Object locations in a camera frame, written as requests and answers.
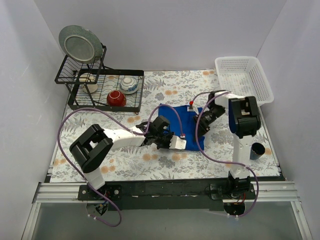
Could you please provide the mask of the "blue printed t shirt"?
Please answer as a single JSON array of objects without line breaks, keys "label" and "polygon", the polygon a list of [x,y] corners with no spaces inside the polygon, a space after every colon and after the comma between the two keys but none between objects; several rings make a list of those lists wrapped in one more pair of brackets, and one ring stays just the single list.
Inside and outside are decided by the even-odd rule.
[{"label": "blue printed t shirt", "polygon": [[[188,111],[187,105],[175,106],[173,107],[175,111],[178,113],[181,125],[182,132],[185,135],[185,151],[199,151],[199,147],[196,143],[196,121],[194,120],[194,116],[196,113],[194,111]],[[178,120],[178,117],[172,108],[168,106],[160,106],[158,109],[158,116],[163,116],[169,121],[169,129],[173,132],[173,135],[176,136],[173,138],[173,143],[169,140],[169,149],[175,150],[183,150],[180,146],[178,146],[178,137],[181,136],[181,126]]]}]

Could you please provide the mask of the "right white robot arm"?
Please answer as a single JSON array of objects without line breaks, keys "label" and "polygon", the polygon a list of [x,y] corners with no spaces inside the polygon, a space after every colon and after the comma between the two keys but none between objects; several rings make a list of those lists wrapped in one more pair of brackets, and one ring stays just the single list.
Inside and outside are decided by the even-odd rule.
[{"label": "right white robot arm", "polygon": [[195,142],[210,130],[210,124],[228,112],[228,126],[233,136],[232,161],[228,177],[221,185],[213,186],[211,194],[228,195],[232,199],[243,196],[251,189],[251,176],[257,177],[249,167],[253,138],[261,127],[257,100],[254,96],[239,96],[227,90],[211,91],[208,101],[195,119]]}]

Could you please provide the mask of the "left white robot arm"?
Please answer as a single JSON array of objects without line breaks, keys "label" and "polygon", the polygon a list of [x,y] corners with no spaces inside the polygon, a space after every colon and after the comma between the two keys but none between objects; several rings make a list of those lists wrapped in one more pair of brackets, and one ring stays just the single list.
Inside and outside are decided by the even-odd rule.
[{"label": "left white robot arm", "polygon": [[177,142],[177,137],[170,130],[169,125],[169,120],[158,116],[149,124],[149,128],[146,122],[129,130],[103,129],[98,124],[90,126],[69,147],[85,180],[91,185],[89,194],[95,200],[101,200],[106,196],[105,180],[100,165],[108,152],[124,147],[143,147],[152,144],[157,145],[157,148],[170,149]]}]

